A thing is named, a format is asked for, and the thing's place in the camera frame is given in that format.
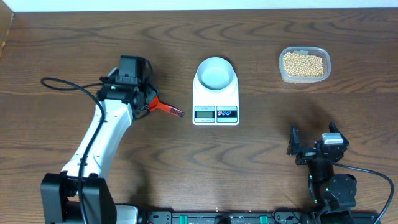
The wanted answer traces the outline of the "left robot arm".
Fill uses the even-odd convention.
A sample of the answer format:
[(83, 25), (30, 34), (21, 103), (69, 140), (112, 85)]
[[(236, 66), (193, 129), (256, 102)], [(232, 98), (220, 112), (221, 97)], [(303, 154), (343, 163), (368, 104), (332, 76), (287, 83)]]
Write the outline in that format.
[(95, 113), (78, 149), (58, 174), (44, 176), (40, 193), (46, 223), (139, 223), (133, 205), (116, 204), (107, 181), (116, 151), (132, 123), (149, 114), (159, 94), (151, 83), (148, 59), (123, 55), (119, 66), (101, 77), (96, 94), (69, 82), (95, 102)]

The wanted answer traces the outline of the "red measuring scoop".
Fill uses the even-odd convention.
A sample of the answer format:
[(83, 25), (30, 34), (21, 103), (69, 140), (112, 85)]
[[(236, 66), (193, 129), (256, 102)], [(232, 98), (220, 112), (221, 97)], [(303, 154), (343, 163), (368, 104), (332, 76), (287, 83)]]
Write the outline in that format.
[(152, 111), (154, 111), (156, 109), (160, 109), (160, 110), (163, 110), (165, 112), (168, 112), (168, 113), (170, 113), (172, 115), (175, 115), (175, 116), (178, 116), (178, 117), (183, 117), (185, 115), (185, 113), (182, 110), (160, 101), (158, 96), (156, 96), (149, 103), (148, 108), (150, 109), (150, 112), (152, 112)]

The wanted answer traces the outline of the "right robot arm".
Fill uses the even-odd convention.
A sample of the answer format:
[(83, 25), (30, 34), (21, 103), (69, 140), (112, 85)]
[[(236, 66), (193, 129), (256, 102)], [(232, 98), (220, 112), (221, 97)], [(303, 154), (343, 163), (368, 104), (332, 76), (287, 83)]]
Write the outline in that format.
[(312, 147), (300, 145), (299, 131), (290, 126), (290, 138), (287, 154), (295, 156), (298, 166), (308, 166), (308, 191), (317, 208), (310, 212), (308, 220), (322, 223), (322, 215), (333, 212), (345, 212), (356, 206), (355, 195), (357, 180), (353, 175), (336, 174), (333, 164), (343, 158), (349, 141), (331, 122), (329, 131), (322, 134), (322, 139), (315, 141)]

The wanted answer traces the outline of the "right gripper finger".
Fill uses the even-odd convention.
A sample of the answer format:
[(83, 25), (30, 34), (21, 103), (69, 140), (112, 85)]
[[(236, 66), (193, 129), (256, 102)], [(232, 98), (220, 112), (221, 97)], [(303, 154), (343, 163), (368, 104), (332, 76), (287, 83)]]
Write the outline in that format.
[(331, 121), (330, 123), (329, 123), (329, 131), (330, 131), (330, 133), (340, 133), (341, 134), (341, 132), (339, 131), (339, 129), (336, 127), (336, 124), (333, 122), (333, 121)]
[(298, 137), (298, 130), (294, 124), (290, 125), (290, 138), (288, 144), (288, 152), (299, 152), (300, 141)]

